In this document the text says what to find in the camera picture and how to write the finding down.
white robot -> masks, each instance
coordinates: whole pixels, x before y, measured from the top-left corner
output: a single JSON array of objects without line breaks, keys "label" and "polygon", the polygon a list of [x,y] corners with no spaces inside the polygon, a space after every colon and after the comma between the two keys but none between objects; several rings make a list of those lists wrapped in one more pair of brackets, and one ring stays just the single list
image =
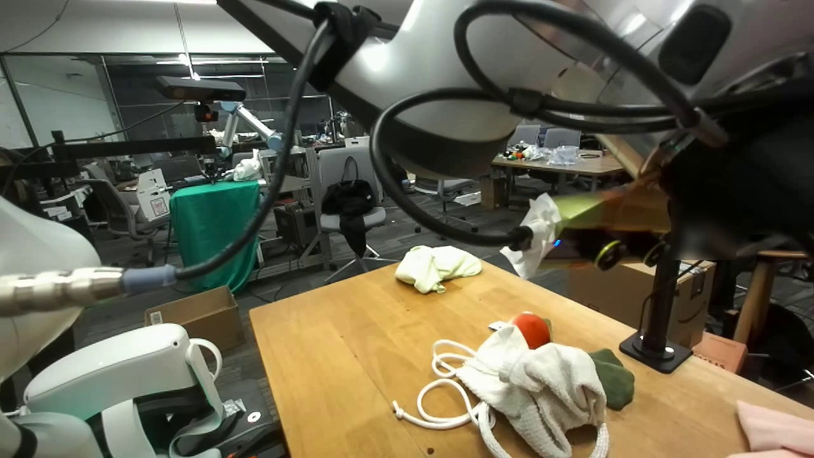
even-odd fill
[{"label": "white robot", "polygon": [[[371,155],[382,183],[430,229],[478,244],[529,242],[524,229],[471,234],[438,224],[397,191],[389,173],[399,165],[432,176],[478,176],[514,125],[529,117],[598,132],[638,181],[659,183],[672,196],[674,214],[705,232],[725,254],[745,257],[781,244],[814,252],[809,153],[814,3],[809,0],[219,0],[219,5],[300,66],[315,89],[328,92],[371,127]],[[277,196],[275,186],[280,188],[280,181],[270,183],[270,201]],[[0,224],[8,249],[8,234],[23,232],[23,224],[13,211],[5,211]],[[15,270],[23,265],[3,267],[8,272],[0,277],[3,321],[163,288],[219,260],[191,270],[97,267],[31,277],[25,275],[36,270],[89,267],[94,260],[38,262],[28,265],[25,275],[13,275],[23,272]],[[664,262],[656,277],[674,277],[674,270],[677,262]],[[672,298],[669,282],[656,290],[659,298]],[[651,321],[661,323],[664,316],[669,308],[666,313],[654,308]],[[25,336],[38,341],[31,351],[20,354],[23,341],[3,346],[15,356],[0,379],[71,318],[51,313],[53,326],[31,331],[33,338]],[[633,346],[649,359],[674,359],[674,349],[664,344],[664,331],[633,336]],[[59,369],[64,366],[48,369],[53,387],[69,379]],[[69,415],[48,430],[36,430],[36,438],[48,443],[64,430],[81,430],[84,422],[76,417],[84,420]],[[25,445],[23,438],[31,438],[31,430],[25,417],[0,417],[0,455],[28,450],[31,440]]]}]

